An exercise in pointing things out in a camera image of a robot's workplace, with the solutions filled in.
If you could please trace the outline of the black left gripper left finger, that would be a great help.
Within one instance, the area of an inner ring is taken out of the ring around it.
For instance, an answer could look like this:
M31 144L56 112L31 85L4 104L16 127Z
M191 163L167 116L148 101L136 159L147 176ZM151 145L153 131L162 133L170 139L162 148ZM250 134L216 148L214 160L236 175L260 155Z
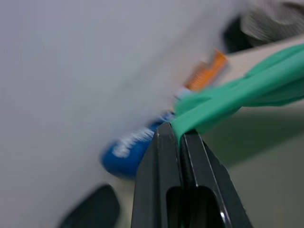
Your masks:
M163 123L137 170L131 226L179 228L181 192L176 138L171 125Z

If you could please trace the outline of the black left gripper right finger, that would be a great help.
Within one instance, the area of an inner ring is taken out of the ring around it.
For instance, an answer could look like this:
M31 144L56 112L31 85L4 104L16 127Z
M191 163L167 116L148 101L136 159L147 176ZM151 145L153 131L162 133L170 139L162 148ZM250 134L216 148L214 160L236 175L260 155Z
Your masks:
M198 133L180 140L185 228L250 228L252 224L226 167Z

